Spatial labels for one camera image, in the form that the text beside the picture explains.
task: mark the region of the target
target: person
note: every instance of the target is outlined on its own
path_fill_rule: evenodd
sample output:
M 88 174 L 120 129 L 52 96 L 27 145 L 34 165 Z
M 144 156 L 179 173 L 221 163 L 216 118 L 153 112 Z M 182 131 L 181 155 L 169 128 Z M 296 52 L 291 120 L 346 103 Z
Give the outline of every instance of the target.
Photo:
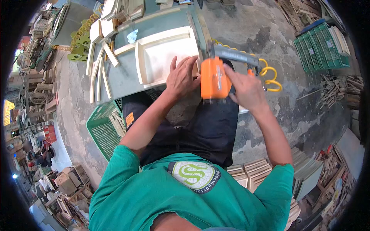
M 293 160 L 261 81 L 235 73 L 223 60 L 233 85 L 226 103 L 200 102 L 189 125 L 175 129 L 167 113 L 200 84 L 199 76 L 192 77 L 197 57 L 177 66 L 176 59 L 166 89 L 153 103 L 142 94 L 122 99 L 128 130 L 92 196 L 89 229 L 284 230 Z M 238 104 L 256 119 L 273 166 L 253 194 L 225 170 L 232 165 Z
M 52 165 L 52 162 L 51 162 L 51 158 L 54 157 L 54 152 L 53 150 L 48 146 L 47 149 L 43 147 L 42 151 L 41 151 L 41 155 L 38 156 L 35 160 L 35 164 L 36 166 L 39 166 L 39 167 L 51 167 Z

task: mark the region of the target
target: green t-shirt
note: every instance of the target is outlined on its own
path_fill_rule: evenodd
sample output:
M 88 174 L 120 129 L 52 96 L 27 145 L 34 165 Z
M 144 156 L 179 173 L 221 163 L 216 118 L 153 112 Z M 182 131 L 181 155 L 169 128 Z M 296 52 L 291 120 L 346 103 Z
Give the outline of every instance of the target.
M 252 194 L 218 165 L 176 153 L 144 166 L 120 145 L 90 204 L 90 230 L 146 230 L 164 212 L 176 212 L 200 229 L 284 230 L 294 169 L 275 166 Z

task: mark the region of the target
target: concrete floor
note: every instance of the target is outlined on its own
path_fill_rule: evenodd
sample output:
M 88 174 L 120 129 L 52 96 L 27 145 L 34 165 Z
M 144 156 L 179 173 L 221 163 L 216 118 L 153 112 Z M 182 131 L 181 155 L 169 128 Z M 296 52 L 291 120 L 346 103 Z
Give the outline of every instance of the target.
M 326 149 L 339 140 L 348 127 L 349 110 L 335 104 L 330 110 L 316 109 L 320 94 L 297 98 L 320 86 L 320 73 L 303 71 L 297 55 L 293 27 L 288 24 L 274 0 L 236 0 L 235 6 L 204 1 L 202 13 L 211 37 L 239 50 L 255 53 L 275 67 L 282 92 L 267 92 L 269 105 L 282 126 L 290 145 L 298 146 L 307 154 Z M 89 78 L 86 64 L 70 62 L 66 52 L 58 51 L 57 88 L 59 105 L 57 117 L 65 147 L 72 163 L 82 163 L 97 188 L 107 166 L 86 129 L 86 121 L 95 106 L 90 105 Z M 246 67 L 233 63 L 235 70 L 246 73 Z M 168 117 L 173 123 L 188 121 L 199 102 L 199 92 L 179 102 Z M 233 150 L 235 164 L 267 157 L 262 133 L 249 114 L 239 116 Z

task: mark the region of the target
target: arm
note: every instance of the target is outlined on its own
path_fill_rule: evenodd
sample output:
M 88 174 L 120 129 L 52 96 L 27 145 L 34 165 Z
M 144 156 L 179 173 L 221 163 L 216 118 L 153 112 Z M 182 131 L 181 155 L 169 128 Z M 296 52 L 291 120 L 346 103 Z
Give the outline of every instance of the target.
M 167 88 L 131 126 L 120 141 L 120 145 L 128 147 L 140 156 L 176 101 L 200 84 L 199 76 L 195 80 L 192 78 L 192 69 L 197 58 L 197 56 L 187 57 L 176 67 L 177 57 L 174 57 L 167 78 Z
M 261 80 L 253 75 L 235 73 L 228 65 L 223 65 L 227 76 L 235 87 L 235 95 L 229 97 L 248 109 L 255 117 L 265 140 L 267 155 L 273 166 L 293 165 L 289 143 L 266 101 Z

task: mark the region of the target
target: orange label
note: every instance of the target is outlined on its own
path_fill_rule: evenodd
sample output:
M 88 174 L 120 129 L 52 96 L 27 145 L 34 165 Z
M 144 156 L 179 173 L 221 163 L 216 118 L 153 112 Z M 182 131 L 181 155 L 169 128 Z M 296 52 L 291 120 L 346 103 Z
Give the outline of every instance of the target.
M 126 116 L 126 126 L 127 128 L 130 127 L 131 123 L 134 121 L 134 114 L 131 112 Z

